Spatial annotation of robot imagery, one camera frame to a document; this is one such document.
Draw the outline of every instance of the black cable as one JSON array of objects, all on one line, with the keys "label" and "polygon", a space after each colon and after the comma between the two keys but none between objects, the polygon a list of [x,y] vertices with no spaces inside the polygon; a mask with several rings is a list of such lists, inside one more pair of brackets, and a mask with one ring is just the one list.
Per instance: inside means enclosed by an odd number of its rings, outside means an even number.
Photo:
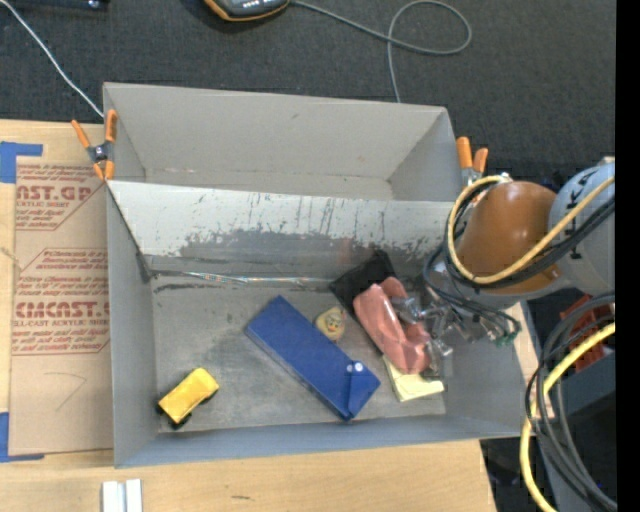
[{"label": "black cable", "polygon": [[[566,411],[564,410],[564,403],[561,395],[559,394],[562,389],[561,387],[553,389],[554,398],[556,398],[556,409],[558,412],[557,421],[561,427],[561,430],[557,432],[560,434],[560,439],[558,439],[555,431],[556,429],[554,429],[551,424],[551,420],[546,410],[543,386],[544,379],[546,377],[545,370],[547,370],[549,364],[557,363],[562,352],[566,351],[573,343],[579,341],[586,333],[589,332],[589,330],[598,325],[602,325],[603,322],[609,321],[611,316],[596,319],[594,322],[591,322],[587,326],[581,328],[578,332],[573,333],[573,329],[577,322],[585,313],[601,306],[610,305],[613,302],[615,302],[614,292],[592,297],[587,303],[576,308],[576,310],[567,315],[567,317],[565,317],[556,326],[545,342],[540,364],[529,381],[527,393],[525,395],[526,414],[533,429],[538,435],[540,448],[543,450],[545,455],[549,457],[551,463],[558,470],[558,473],[567,485],[569,485],[574,492],[576,492],[576,494],[585,501],[585,503],[589,504],[593,510],[602,510],[605,512],[617,510],[617,504],[602,492],[602,490],[593,481],[593,478],[588,473],[577,452],[569,430]],[[534,382],[536,384],[536,402],[540,411],[541,421],[534,421],[534,418],[531,415],[530,400]]]}]

